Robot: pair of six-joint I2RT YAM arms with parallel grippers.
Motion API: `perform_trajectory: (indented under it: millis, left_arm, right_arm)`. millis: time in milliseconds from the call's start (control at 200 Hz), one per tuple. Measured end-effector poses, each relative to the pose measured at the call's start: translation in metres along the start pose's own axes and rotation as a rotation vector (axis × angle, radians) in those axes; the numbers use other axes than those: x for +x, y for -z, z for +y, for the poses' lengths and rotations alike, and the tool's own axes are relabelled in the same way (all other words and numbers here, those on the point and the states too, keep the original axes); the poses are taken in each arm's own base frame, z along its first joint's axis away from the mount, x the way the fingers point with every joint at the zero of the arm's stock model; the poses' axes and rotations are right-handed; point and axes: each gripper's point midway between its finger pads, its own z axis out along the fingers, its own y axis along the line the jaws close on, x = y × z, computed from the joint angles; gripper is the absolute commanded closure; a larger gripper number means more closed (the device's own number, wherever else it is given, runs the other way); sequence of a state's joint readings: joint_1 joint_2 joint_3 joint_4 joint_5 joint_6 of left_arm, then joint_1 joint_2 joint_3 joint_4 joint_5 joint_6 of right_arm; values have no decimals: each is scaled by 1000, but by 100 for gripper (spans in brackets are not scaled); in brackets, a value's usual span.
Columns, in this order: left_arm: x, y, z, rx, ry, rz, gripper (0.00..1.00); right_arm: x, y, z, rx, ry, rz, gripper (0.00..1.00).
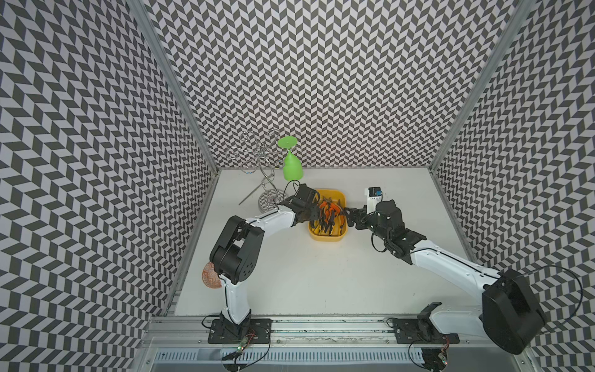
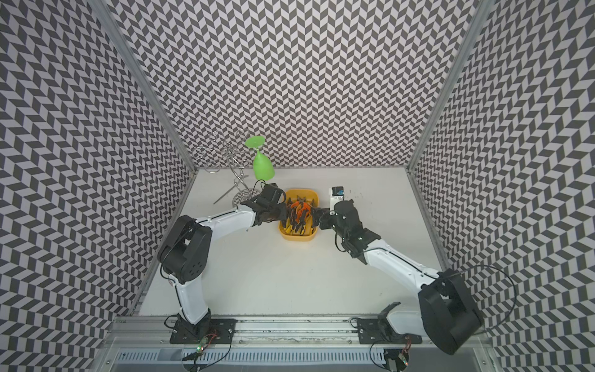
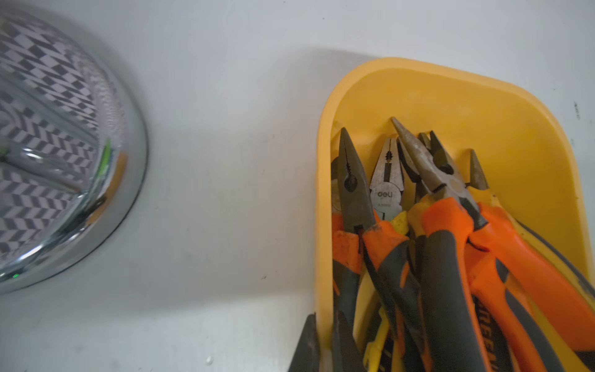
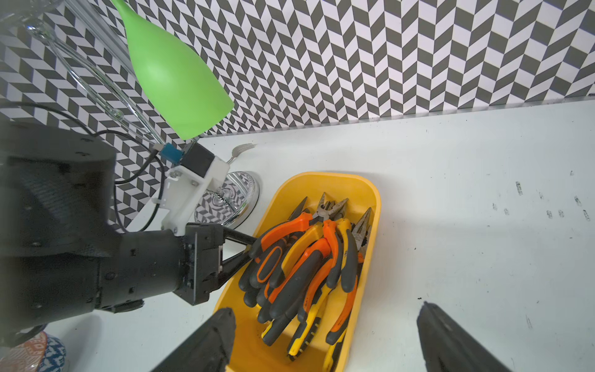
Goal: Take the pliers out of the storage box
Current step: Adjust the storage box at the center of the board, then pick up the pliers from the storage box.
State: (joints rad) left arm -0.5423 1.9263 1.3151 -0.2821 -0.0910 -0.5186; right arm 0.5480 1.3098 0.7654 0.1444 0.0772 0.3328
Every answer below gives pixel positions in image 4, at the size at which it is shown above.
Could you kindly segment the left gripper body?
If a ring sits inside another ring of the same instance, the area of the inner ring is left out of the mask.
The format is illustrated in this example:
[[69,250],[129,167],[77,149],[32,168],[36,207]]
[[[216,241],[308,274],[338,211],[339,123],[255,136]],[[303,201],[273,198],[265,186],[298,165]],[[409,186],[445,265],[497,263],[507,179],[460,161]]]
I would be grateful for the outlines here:
[[174,293],[190,305],[200,305],[222,284],[223,226],[188,224],[183,239],[187,254],[181,287]]

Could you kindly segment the yellow storage box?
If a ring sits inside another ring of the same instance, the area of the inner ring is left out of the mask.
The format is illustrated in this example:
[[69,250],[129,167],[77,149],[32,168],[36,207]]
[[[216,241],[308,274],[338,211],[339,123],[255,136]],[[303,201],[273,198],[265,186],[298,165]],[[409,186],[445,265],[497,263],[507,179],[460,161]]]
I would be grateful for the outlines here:
[[[272,228],[287,219],[300,202],[306,209],[313,211],[317,202],[326,195],[330,200],[339,202],[346,199],[346,217],[353,223],[366,212],[371,211],[370,238],[363,270],[358,282],[353,311],[346,327],[339,355],[333,364],[334,371],[344,371],[353,344],[358,316],[362,308],[364,292],[370,276],[370,262],[373,258],[379,222],[381,219],[381,195],[377,187],[366,178],[357,175],[306,172],[287,180],[272,197],[269,206],[257,226],[255,235]],[[223,289],[215,308],[231,308],[236,317],[236,333],[228,371],[324,371],[325,361],[333,347],[325,341],[327,333],[339,317],[347,293],[336,288],[328,297],[322,314],[321,324],[305,351],[291,361],[288,357],[288,345],[299,322],[293,320],[277,341],[268,347],[261,338],[266,325],[257,321],[259,306],[248,307],[240,289],[243,272],[235,274]]]

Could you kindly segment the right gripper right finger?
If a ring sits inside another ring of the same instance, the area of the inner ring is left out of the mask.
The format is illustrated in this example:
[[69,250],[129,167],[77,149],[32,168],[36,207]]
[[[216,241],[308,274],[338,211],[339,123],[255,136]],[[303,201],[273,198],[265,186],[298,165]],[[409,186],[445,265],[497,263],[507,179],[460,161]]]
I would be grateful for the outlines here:
[[425,367],[430,372],[510,372],[437,304],[425,302],[417,319]]

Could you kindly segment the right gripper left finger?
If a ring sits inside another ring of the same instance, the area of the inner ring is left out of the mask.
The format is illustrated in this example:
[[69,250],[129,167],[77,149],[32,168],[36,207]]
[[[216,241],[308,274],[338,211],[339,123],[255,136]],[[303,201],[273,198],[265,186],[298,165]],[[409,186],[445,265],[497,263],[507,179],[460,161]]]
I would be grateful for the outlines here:
[[221,308],[153,371],[225,371],[231,360],[235,332],[234,312]]

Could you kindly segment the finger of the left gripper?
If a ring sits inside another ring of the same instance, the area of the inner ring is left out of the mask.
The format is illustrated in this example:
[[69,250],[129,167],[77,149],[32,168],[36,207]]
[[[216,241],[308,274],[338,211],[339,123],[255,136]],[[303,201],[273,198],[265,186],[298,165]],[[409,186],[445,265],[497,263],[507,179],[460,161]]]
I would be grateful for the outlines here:
[[238,243],[244,246],[251,246],[256,242],[256,238],[251,235],[244,234],[243,232],[230,229],[226,226],[220,226],[223,232],[223,240],[231,240],[234,243]]
[[238,253],[224,260],[218,273],[218,286],[223,286],[250,261],[248,253]]

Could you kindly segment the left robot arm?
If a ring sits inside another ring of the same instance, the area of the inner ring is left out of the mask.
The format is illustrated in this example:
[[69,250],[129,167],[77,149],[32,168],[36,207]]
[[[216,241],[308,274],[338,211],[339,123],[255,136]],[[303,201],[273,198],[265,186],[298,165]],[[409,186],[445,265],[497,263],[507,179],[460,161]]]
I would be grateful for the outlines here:
[[172,292],[206,302],[248,262],[223,258],[226,240],[254,238],[219,224],[117,232],[108,223],[116,151],[100,139],[1,122],[1,345],[95,310],[129,312]]

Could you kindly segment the orange black combination pliers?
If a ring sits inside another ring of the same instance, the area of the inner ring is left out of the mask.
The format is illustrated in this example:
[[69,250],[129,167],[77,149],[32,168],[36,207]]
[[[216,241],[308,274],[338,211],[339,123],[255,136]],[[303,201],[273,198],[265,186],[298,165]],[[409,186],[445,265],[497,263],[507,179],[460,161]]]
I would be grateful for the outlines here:
[[339,243],[335,231],[338,221],[344,217],[348,200],[344,198],[341,201],[333,201],[323,194],[314,212],[305,208],[307,201],[304,198],[287,220],[260,235],[249,250],[252,260],[281,237],[295,232],[304,233],[289,250],[282,263],[286,274],[282,288],[272,294],[271,303],[263,306],[257,304],[260,306],[258,321],[261,323],[269,322],[288,310],[298,293],[305,287],[305,280],[299,277],[302,272],[307,275],[316,272],[317,266],[328,257],[333,263],[337,261]]

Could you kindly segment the orange black long-nose pliers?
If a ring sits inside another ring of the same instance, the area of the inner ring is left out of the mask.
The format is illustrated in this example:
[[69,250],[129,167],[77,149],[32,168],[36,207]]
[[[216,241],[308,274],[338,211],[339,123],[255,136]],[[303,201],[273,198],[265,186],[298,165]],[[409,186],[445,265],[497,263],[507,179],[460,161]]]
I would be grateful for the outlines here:
[[251,260],[239,283],[240,289],[244,292],[245,305],[253,308],[257,304],[263,306],[271,303],[272,294],[280,291],[286,279],[282,263],[289,250],[303,235],[303,232],[293,232],[281,237]]

